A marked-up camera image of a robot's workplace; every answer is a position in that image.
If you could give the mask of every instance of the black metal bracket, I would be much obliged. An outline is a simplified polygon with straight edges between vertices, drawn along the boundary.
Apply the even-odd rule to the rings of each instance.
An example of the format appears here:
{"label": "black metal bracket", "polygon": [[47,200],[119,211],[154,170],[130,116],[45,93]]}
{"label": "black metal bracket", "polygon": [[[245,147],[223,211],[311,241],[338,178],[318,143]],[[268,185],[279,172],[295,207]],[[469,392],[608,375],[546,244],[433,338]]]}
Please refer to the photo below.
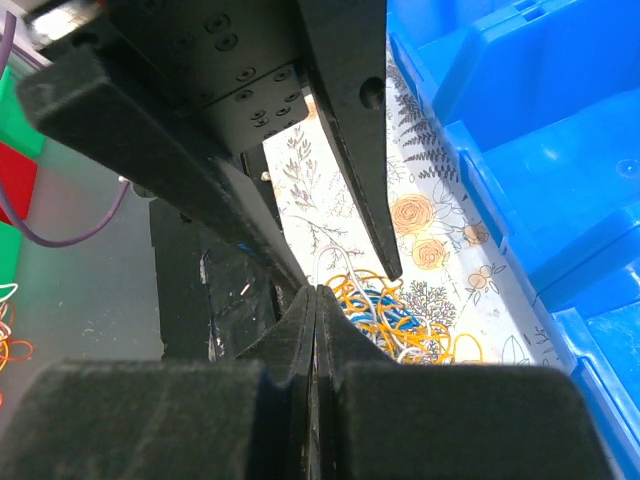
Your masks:
{"label": "black metal bracket", "polygon": [[[60,37],[42,21],[58,10],[76,19]],[[400,276],[385,0],[55,0],[25,20],[54,61],[20,86],[32,123],[214,229],[289,294],[306,278],[230,159],[303,120],[309,85],[382,265]]]}
{"label": "black metal bracket", "polygon": [[[262,146],[233,160],[253,181],[280,230]],[[149,204],[163,359],[233,358],[287,311],[295,294],[210,228],[164,200]]]}

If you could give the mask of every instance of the rubber band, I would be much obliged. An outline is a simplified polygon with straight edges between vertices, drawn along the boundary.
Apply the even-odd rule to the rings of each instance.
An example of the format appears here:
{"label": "rubber band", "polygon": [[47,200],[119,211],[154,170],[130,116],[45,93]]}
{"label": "rubber band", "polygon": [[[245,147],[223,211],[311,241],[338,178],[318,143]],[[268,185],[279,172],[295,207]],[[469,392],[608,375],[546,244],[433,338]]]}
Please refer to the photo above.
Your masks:
{"label": "rubber band", "polygon": [[26,355],[23,355],[22,357],[4,356],[0,353],[0,360],[2,361],[6,360],[8,362],[26,362],[33,356],[33,345],[30,342],[27,342],[26,340],[9,341],[9,345],[11,345],[12,348],[15,347],[16,345],[26,345],[27,347],[29,347],[29,353],[27,353]]}
{"label": "rubber band", "polygon": [[[30,342],[27,342],[26,340],[13,339],[12,327],[16,317],[16,306],[8,299],[16,293],[18,285],[15,283],[0,285],[0,289],[2,288],[11,288],[11,292],[8,295],[5,295],[5,297],[3,297],[4,300],[0,302],[0,372],[5,369],[9,362],[25,362],[29,360],[33,356],[34,352],[33,344]],[[9,317],[9,322],[7,324],[5,320],[8,312],[11,312],[11,316]],[[18,345],[26,346],[28,351],[21,357],[12,357],[11,353]],[[0,406],[2,406],[3,401],[4,397],[2,396],[2,393],[0,393]]]}
{"label": "rubber band", "polygon": [[7,283],[6,285],[0,285],[0,291],[6,290],[7,288],[10,288],[11,291],[9,293],[5,294],[4,297],[0,297],[0,303],[6,302],[7,300],[9,300],[18,291],[18,284],[17,283]]}
{"label": "rubber band", "polygon": [[356,276],[355,272],[353,271],[353,264],[351,263],[351,260],[349,259],[349,254],[340,245],[327,245],[326,247],[324,247],[322,250],[320,250],[318,252],[318,254],[316,255],[315,268],[314,268],[315,281],[316,282],[318,281],[318,272],[320,271],[320,259],[322,258],[322,256],[326,252],[328,252],[330,250],[338,251],[344,257],[345,262],[347,262],[347,268],[349,269],[349,273],[353,277],[352,280],[353,280],[353,283],[355,284],[355,287],[362,294],[363,300],[365,300],[367,302],[367,304],[369,305],[369,308],[371,309],[371,314],[373,316],[371,323],[373,325],[375,325],[377,323],[378,319],[376,318],[376,313],[375,313],[375,310],[374,310],[373,303],[371,302],[371,299],[365,293],[364,287],[362,286],[362,284],[358,280],[358,277]]}
{"label": "rubber band", "polygon": [[391,282],[367,269],[350,268],[327,282],[349,320],[387,355],[401,364],[444,365],[457,363],[458,342],[468,333],[452,336],[449,328],[411,313],[398,297],[403,282]]}

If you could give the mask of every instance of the pile of rubber bands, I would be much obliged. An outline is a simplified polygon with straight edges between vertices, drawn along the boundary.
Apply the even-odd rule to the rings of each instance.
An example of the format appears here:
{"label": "pile of rubber bands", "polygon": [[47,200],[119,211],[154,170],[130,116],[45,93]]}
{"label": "pile of rubber bands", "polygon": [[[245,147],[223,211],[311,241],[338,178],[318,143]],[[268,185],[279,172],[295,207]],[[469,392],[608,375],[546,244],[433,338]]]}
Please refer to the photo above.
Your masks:
{"label": "pile of rubber bands", "polygon": [[396,362],[457,363],[458,342],[465,337],[475,342],[479,358],[464,363],[483,362],[482,347],[473,335],[453,337],[446,325],[412,314],[398,298],[402,281],[392,284],[370,270],[355,270],[353,274],[357,278],[351,273],[336,275],[325,285],[333,289],[347,318]]}
{"label": "pile of rubber bands", "polygon": [[[9,362],[24,362],[29,360],[33,355],[33,345],[26,340],[15,340],[13,338],[13,325],[16,319],[16,306],[10,301],[10,298],[18,290],[17,283],[8,285],[0,285],[0,372],[4,370]],[[20,357],[12,356],[16,351],[16,347],[27,347],[27,353]],[[0,406],[2,406],[3,397],[0,393]]]}

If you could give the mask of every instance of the blue plastic bin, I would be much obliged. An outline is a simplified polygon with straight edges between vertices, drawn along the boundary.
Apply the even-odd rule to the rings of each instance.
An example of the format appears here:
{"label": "blue plastic bin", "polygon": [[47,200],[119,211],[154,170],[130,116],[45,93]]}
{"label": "blue plastic bin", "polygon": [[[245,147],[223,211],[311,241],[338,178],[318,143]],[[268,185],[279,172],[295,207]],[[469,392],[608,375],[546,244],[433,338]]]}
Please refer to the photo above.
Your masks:
{"label": "blue plastic bin", "polygon": [[393,54],[640,476],[640,2],[389,0]]}

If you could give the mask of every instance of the patterned surface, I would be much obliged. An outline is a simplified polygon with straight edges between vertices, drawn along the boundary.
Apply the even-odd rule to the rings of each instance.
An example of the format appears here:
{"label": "patterned surface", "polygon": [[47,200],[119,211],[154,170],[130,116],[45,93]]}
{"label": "patterned surface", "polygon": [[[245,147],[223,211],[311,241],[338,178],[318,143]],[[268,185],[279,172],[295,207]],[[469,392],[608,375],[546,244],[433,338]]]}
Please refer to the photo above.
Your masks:
{"label": "patterned surface", "polygon": [[[307,121],[265,144],[285,236],[313,274],[316,252],[336,243],[356,268],[383,273],[364,225],[308,99]],[[508,365],[557,365],[551,341],[460,183],[434,126],[422,115],[389,60],[388,193],[404,268],[401,298],[414,314],[470,333],[484,359]],[[346,272],[340,254],[320,264],[324,282]],[[475,360],[473,341],[456,360]]]}

